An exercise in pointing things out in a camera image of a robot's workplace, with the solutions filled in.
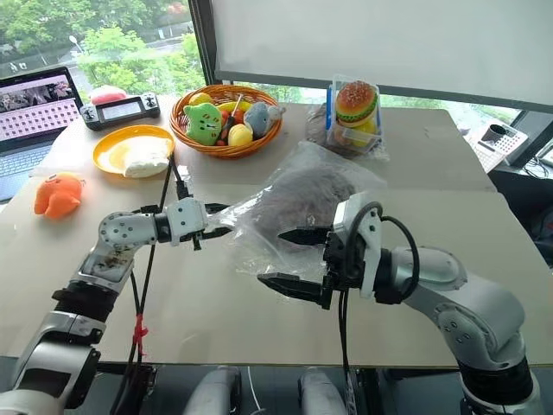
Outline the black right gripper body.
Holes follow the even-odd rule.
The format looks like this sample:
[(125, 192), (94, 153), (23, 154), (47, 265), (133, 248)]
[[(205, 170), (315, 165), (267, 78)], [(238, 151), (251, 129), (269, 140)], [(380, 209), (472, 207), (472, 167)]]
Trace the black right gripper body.
[(363, 283), (365, 272), (366, 243), (357, 235), (352, 247), (347, 248), (334, 232), (327, 234), (323, 251), (326, 264), (326, 274), (322, 280), (321, 307), (329, 310), (334, 291), (345, 292), (349, 289), (359, 289)]

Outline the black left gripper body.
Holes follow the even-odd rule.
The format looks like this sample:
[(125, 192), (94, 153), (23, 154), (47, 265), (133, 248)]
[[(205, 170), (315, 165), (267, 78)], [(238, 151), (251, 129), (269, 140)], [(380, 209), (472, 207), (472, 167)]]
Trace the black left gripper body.
[(203, 240), (203, 234), (210, 226), (208, 213), (202, 202), (196, 201), (194, 203), (192, 219), (189, 221), (189, 225), (194, 250), (199, 251), (201, 249), (200, 242)]

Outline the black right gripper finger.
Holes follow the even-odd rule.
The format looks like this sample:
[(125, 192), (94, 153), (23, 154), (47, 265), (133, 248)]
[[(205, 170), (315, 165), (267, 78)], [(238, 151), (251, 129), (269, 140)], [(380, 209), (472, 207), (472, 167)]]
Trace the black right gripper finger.
[(318, 246), (326, 243), (330, 232), (330, 227), (297, 227), (280, 233), (278, 238), (299, 246)]
[(281, 272), (258, 274), (257, 280), (286, 297), (316, 303), (324, 310), (329, 309), (329, 290), (320, 283)]

